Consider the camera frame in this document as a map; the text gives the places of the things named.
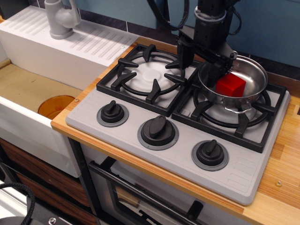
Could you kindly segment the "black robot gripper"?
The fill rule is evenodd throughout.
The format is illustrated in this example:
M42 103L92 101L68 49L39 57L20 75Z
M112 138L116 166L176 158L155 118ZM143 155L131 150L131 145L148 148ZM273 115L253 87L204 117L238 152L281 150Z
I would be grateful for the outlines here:
M224 14L220 18L210 20L196 18L195 27L180 24L177 40L177 55L179 67L188 68L194 60L194 55L205 59L207 87L213 87L225 74L229 73L236 53L226 42L230 34L233 14Z

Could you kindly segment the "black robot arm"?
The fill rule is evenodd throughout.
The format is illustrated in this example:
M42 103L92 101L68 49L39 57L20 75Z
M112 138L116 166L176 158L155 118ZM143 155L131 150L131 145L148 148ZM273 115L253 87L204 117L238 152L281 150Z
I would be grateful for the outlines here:
M207 86L229 73L237 54L226 39L233 17L233 0L199 0L195 8L195 27L183 26L177 41L178 63L186 69L198 55L209 64Z

